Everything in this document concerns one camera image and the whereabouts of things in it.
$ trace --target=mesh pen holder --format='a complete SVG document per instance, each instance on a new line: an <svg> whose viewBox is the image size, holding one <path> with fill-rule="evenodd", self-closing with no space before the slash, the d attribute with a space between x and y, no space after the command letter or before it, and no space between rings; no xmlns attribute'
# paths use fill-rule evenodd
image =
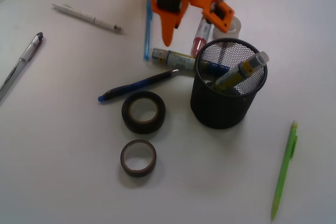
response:
<svg viewBox="0 0 336 224"><path fill-rule="evenodd" d="M207 71L208 63L232 68L257 52L249 43L234 38L213 40L200 50L190 105L201 123L214 129L227 129L238 124L267 78L267 66L264 66L225 94L218 93L211 88L218 76Z"/></svg>

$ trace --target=clear tape roll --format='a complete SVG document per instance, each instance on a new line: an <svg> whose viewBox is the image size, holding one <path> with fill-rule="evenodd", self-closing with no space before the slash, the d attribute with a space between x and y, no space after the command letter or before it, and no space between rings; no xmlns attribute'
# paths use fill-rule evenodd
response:
<svg viewBox="0 0 336 224"><path fill-rule="evenodd" d="M217 27L214 27L214 38L220 39L220 38L235 38L238 39L239 32L241 27L241 22L237 17L233 17L233 20L230 25L230 29L227 33L224 33L220 31Z"/></svg>

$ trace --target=pink marker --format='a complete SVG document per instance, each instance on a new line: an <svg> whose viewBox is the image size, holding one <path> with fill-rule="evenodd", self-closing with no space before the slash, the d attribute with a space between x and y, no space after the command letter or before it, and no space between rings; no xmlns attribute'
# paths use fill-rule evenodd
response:
<svg viewBox="0 0 336 224"><path fill-rule="evenodd" d="M211 24L209 24L204 17L202 17L198 26L193 47L191 49L191 56L196 59L198 52L202 47L205 46L211 29Z"/></svg>

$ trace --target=white pen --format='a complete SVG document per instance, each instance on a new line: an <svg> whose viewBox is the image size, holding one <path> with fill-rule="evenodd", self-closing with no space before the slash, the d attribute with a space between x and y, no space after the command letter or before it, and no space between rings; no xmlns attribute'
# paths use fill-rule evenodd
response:
<svg viewBox="0 0 336 224"><path fill-rule="evenodd" d="M102 28L105 28L107 30L111 30L111 31L114 31L114 32L117 32L117 33L123 33L123 28L121 26L108 24L108 23L98 19L97 17L93 17L93 16L91 16L89 14L86 14L86 13L83 13L79 10L75 10L74 8L72 8L69 5L55 5L55 4L52 4L52 6L56 10L58 10L62 13L69 14L73 17L83 19L83 20L85 20L89 23L95 24L95 25L100 26Z"/></svg>
<svg viewBox="0 0 336 224"><path fill-rule="evenodd" d="M0 87L0 100L4 97L4 95L7 93L11 85L14 83L15 79L19 76L23 68L26 66L26 63L31 60L36 48L38 48L42 40L43 40L43 33L38 33L31 41L31 43L24 51L24 53L21 55L19 61L16 63L16 65L6 78L5 82Z"/></svg>

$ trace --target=orange 3d printed part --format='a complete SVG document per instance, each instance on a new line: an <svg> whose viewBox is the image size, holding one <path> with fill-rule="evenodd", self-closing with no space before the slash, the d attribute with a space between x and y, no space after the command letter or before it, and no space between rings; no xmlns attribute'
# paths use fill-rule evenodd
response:
<svg viewBox="0 0 336 224"><path fill-rule="evenodd" d="M153 11L161 18L166 46L171 44L174 28L180 25L189 4L203 9L203 16L220 31L226 33L229 30L234 11L223 0L152 0Z"/></svg>

